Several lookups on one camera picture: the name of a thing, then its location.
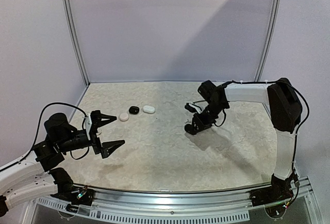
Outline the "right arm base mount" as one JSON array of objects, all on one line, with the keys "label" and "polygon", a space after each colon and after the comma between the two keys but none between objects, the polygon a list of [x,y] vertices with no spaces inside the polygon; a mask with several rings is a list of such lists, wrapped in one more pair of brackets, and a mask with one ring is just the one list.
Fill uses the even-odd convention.
[{"label": "right arm base mount", "polygon": [[281,202],[289,199],[286,207],[290,206],[299,193],[299,176],[294,171],[288,178],[282,180],[274,174],[271,176],[271,185],[265,188],[249,191],[252,206]]}]

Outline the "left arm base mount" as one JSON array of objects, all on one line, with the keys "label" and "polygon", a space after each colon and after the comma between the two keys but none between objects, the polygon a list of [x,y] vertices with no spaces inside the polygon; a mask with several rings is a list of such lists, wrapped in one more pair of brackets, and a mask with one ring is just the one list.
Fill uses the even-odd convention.
[{"label": "left arm base mount", "polygon": [[70,202],[72,205],[92,205],[95,190],[89,186],[74,186],[73,180],[63,168],[52,169],[49,174],[53,177],[57,189],[51,197]]}]

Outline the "black charging case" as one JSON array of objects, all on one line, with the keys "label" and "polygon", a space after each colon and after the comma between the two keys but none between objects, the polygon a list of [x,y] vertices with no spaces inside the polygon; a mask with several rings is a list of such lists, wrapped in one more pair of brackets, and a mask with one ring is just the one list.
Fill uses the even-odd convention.
[{"label": "black charging case", "polygon": [[128,112],[132,115],[137,115],[140,111],[140,108],[137,106],[131,106],[128,110]]}]

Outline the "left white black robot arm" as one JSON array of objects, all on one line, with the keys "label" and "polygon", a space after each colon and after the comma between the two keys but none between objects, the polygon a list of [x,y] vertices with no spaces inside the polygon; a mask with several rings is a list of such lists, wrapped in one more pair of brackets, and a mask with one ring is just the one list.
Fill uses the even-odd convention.
[{"label": "left white black robot arm", "polygon": [[1,216],[15,206],[43,196],[64,200],[71,205],[91,206],[95,191],[75,186],[69,174],[59,167],[65,155],[92,148],[108,158],[125,144],[124,140],[101,142],[98,128],[116,121],[115,116],[92,111],[84,118],[84,128],[70,125],[64,113],[55,113],[44,123],[46,138],[16,160],[1,167]]}]

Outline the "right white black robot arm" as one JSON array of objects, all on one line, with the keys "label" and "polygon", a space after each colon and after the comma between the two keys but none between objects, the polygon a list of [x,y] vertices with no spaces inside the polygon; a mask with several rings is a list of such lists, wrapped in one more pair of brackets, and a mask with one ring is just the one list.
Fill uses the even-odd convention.
[{"label": "right white black robot arm", "polygon": [[228,81],[220,85],[207,80],[201,83],[197,91],[207,102],[207,106],[200,109],[194,103],[185,105],[185,109],[193,114],[191,122],[185,125],[186,133],[196,135],[216,125],[219,114],[225,113],[231,102],[268,105],[277,138],[273,176],[282,181],[293,176],[303,106],[297,91],[287,78],[257,83]]}]

